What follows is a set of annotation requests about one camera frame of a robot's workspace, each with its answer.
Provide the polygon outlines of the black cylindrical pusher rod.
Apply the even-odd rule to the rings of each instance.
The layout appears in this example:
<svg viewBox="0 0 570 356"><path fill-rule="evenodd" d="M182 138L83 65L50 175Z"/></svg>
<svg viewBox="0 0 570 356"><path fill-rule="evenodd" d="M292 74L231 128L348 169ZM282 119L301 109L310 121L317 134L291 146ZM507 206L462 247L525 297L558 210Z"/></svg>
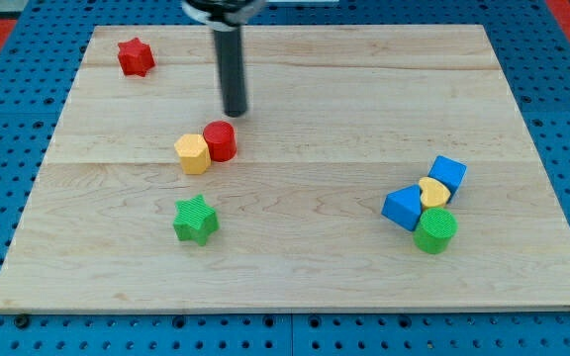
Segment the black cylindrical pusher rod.
<svg viewBox="0 0 570 356"><path fill-rule="evenodd" d="M241 27L214 31L214 45L224 113L240 117L248 108Z"/></svg>

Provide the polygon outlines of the silver black arm flange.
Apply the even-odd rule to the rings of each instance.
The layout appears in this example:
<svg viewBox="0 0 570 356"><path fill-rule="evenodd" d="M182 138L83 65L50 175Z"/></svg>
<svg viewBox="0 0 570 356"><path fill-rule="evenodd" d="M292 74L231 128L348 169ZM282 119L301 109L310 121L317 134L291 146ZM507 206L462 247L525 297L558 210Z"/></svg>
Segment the silver black arm flange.
<svg viewBox="0 0 570 356"><path fill-rule="evenodd" d="M211 29L235 29L247 24L266 4L266 0L182 0L181 8Z"/></svg>

